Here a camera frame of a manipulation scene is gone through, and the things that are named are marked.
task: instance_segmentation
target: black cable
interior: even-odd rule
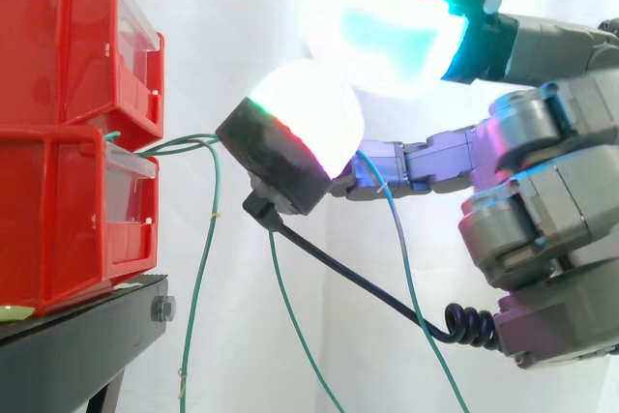
[[[420,326],[417,313],[393,295],[339,263],[332,256],[316,247],[285,224],[282,223],[276,231],[340,276],[357,284],[399,314]],[[464,309],[459,304],[450,304],[445,309],[445,321],[449,334],[444,333],[426,320],[427,328],[436,340],[443,343],[460,343],[462,345],[484,347],[487,350],[500,350],[498,337],[494,330],[494,321],[489,311],[477,312],[475,309]]]

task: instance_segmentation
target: black shelf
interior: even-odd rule
[[[125,367],[165,332],[153,304],[166,276],[50,316],[0,324],[0,408],[10,413],[113,412]]]

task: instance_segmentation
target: red storage bin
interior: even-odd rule
[[[157,263],[158,166],[88,126],[0,126],[0,307],[45,314]]]
[[[133,0],[0,0],[0,124],[162,138],[163,37]]]

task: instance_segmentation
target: white wall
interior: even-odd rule
[[[166,36],[166,137],[208,132],[267,72],[302,53],[299,0],[137,0]],[[505,0],[505,12],[597,25],[616,0]],[[364,96],[368,136],[405,141],[475,123],[510,88],[445,83],[423,100]],[[189,411],[335,411],[317,385],[280,298],[266,233],[241,210],[243,170],[223,150],[222,217],[200,299],[188,383]],[[127,370],[119,413],[175,411],[193,277],[209,220],[208,153],[162,160],[160,266],[178,313],[166,335]],[[426,315],[440,325],[455,301],[493,309],[496,293],[457,232],[466,192],[398,202]],[[402,301],[408,294],[384,202],[326,200],[290,221],[317,245]],[[349,412],[457,411],[421,331],[280,241],[284,279],[319,364]],[[607,361],[522,372],[496,353],[441,347],[471,411],[595,411]],[[611,405],[615,381],[604,388]]]

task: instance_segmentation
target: green cable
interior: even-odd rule
[[[203,140],[196,139],[197,137],[210,137],[212,140],[210,142],[205,142]],[[206,244],[204,245],[204,251],[202,252],[202,258],[200,260],[200,266],[198,267],[197,275],[195,277],[195,285],[193,286],[193,294],[192,294],[192,306],[190,308],[190,317],[187,323],[187,332],[185,333],[185,346],[183,348],[183,361],[181,368],[179,369],[179,375],[181,376],[181,394],[179,395],[180,400],[180,409],[181,413],[186,412],[186,400],[187,400],[187,373],[190,359],[190,349],[192,347],[192,334],[193,334],[193,324],[195,323],[195,312],[197,310],[197,299],[200,294],[200,287],[202,285],[202,278],[204,277],[204,270],[206,268],[206,261],[209,257],[209,251],[211,250],[211,244],[213,242],[213,236],[215,234],[215,224],[218,218],[218,209],[220,205],[220,192],[221,192],[221,167],[220,167],[220,159],[217,155],[217,152],[211,144],[218,142],[216,136],[212,134],[193,134],[187,135],[184,137],[179,137],[174,140],[170,140],[165,142],[164,144],[160,144],[152,149],[149,149],[146,152],[141,152],[137,155],[141,157],[149,157],[149,156],[161,156],[161,155],[173,155],[173,154],[181,154],[183,152],[189,152],[190,150],[195,150],[199,147],[205,147],[213,156],[213,162],[215,163],[215,194],[213,196],[213,208],[211,209],[211,223],[209,225],[209,232],[206,236]],[[186,147],[184,149],[178,150],[169,150],[169,151],[161,151],[161,149],[165,147],[173,147],[175,145],[184,145],[184,144],[194,144],[191,147]]]
[[[177,137],[176,139],[168,140],[162,144],[156,145],[155,147],[151,147],[147,149],[146,152],[158,152],[161,149],[166,147],[170,147],[172,145],[183,145],[186,144],[190,139],[211,139],[208,141],[209,144],[219,142],[219,138],[215,134],[191,134],[184,135],[183,137]]]
[[[107,133],[103,136],[103,140],[106,142],[113,142],[118,137],[120,137],[120,131],[114,131],[113,133]]]
[[[399,220],[398,209],[396,208],[396,203],[391,194],[389,186],[386,185],[385,180],[380,174],[380,171],[378,170],[376,165],[374,165],[372,160],[370,160],[366,154],[364,154],[361,150],[358,150],[357,155],[368,166],[369,170],[373,173],[374,177],[378,180],[378,186],[381,187],[382,191],[385,193],[385,197],[387,197],[387,201],[389,202],[389,208],[391,208],[394,221],[396,222],[396,228],[398,230],[398,237],[399,237],[399,244],[402,250],[402,258],[404,260],[404,271],[406,272],[406,282],[408,283],[408,291],[410,293],[411,300],[413,301],[413,307],[415,309],[415,312],[417,312],[417,316],[419,317],[419,324],[422,327],[424,334],[426,335],[427,342],[429,343],[430,347],[432,347],[432,351],[434,352],[434,355],[436,355],[436,358],[438,359],[438,362],[441,364],[443,371],[445,371],[445,375],[447,376],[447,379],[449,380],[449,383],[452,386],[452,390],[454,391],[454,394],[456,395],[457,401],[460,404],[462,411],[464,413],[469,413],[469,409],[466,406],[464,398],[462,397],[462,394],[460,393],[460,390],[457,387],[456,380],[452,376],[452,372],[450,371],[449,366],[447,365],[447,362],[443,358],[441,351],[436,346],[436,342],[434,341],[434,338],[429,333],[426,320],[424,319],[424,316],[422,315],[422,309],[420,308],[419,301],[417,300],[417,293],[415,292],[415,284],[413,283],[413,275],[411,273],[410,263],[408,261],[408,250],[406,248],[404,232],[402,230],[401,223]]]
[[[209,149],[213,156],[213,162],[215,163],[215,194],[213,196],[213,208],[211,209],[211,223],[209,225],[209,232],[206,236],[206,244],[204,245],[204,252],[200,260],[200,266],[197,270],[197,276],[195,277],[195,285],[193,286],[192,295],[192,307],[190,308],[190,318],[187,323],[187,332],[185,334],[185,347],[183,348],[183,362],[181,370],[179,372],[181,376],[181,394],[179,395],[181,413],[186,412],[186,400],[187,400],[187,373],[190,360],[190,348],[192,346],[192,333],[193,323],[195,322],[195,311],[197,309],[197,298],[200,294],[200,287],[202,285],[202,278],[204,276],[204,269],[206,268],[206,260],[209,257],[209,251],[211,250],[211,244],[213,242],[213,235],[215,234],[215,224],[218,217],[218,209],[220,205],[220,189],[221,189],[221,168],[220,159],[217,152],[207,142],[199,141],[204,147]]]
[[[338,402],[338,399],[336,398],[334,393],[329,388],[329,384],[327,384],[327,381],[325,380],[322,373],[320,372],[320,368],[318,367],[316,362],[313,360],[313,357],[311,356],[310,348],[308,347],[308,344],[306,343],[306,338],[304,338],[303,333],[301,332],[301,328],[299,327],[299,323],[297,322],[297,318],[294,315],[294,311],[292,310],[292,306],[290,305],[290,301],[288,300],[288,294],[286,293],[286,289],[283,285],[283,279],[281,278],[280,264],[278,263],[278,253],[275,248],[275,237],[273,236],[273,232],[271,231],[269,231],[269,242],[271,243],[271,255],[273,256],[273,266],[275,267],[275,274],[278,277],[278,284],[280,285],[281,297],[283,297],[283,302],[286,304],[286,309],[288,310],[288,315],[290,316],[290,320],[292,321],[294,330],[297,332],[299,341],[301,342],[301,345],[303,345],[303,349],[305,350],[306,355],[308,356],[309,363],[311,364],[311,367],[313,368],[313,372],[316,373],[316,376],[318,377],[320,384],[322,384],[322,387],[324,387],[325,391],[327,392],[327,394],[333,401],[334,405],[338,408],[338,411],[340,413],[344,413],[344,409],[341,407],[341,405]]]

